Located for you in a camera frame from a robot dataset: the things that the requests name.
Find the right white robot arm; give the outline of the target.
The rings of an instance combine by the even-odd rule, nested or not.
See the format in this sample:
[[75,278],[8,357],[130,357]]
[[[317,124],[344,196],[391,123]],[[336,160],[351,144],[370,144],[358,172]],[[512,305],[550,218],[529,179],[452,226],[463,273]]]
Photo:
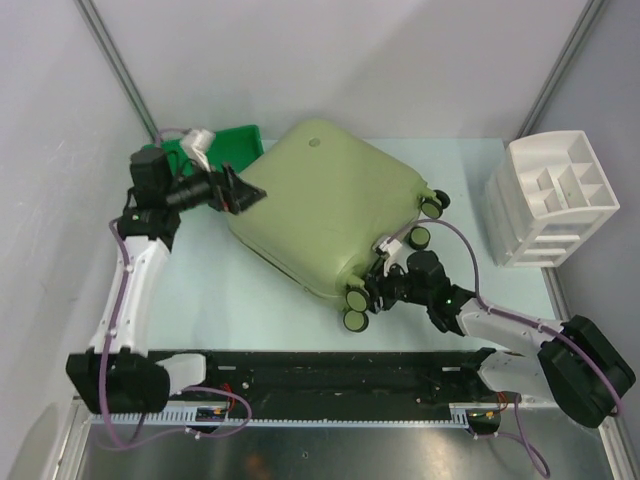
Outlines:
[[439,331],[491,342],[461,376],[462,391],[473,401],[495,391],[521,393],[552,401],[578,424],[597,428],[619,412],[636,382],[633,369],[587,317],[544,320],[490,305],[452,283],[432,251],[411,253],[404,266],[382,248],[375,255],[365,277],[375,310],[398,302],[420,305]]

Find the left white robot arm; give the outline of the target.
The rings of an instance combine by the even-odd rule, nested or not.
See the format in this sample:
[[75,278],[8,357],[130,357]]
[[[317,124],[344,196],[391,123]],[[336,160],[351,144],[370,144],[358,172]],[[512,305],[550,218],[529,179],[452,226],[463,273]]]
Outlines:
[[225,164],[212,168],[201,152],[198,171],[176,181],[167,153],[146,147],[130,157],[133,185],[122,214],[112,220],[118,257],[102,319],[87,350],[72,353],[66,373],[90,412],[158,413],[187,388],[197,398],[214,397],[221,376],[201,354],[149,357],[151,300],[172,252],[182,212],[208,204],[239,215],[266,198]]

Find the olive green hard-shell suitcase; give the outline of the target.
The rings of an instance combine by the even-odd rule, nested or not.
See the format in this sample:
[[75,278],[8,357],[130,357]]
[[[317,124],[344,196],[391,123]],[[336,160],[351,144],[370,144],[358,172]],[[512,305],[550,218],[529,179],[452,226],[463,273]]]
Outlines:
[[449,196],[420,173],[324,119],[303,120],[241,173],[267,192],[229,229],[251,251],[343,314],[354,333],[369,325],[364,276],[374,245],[391,236],[416,250]]

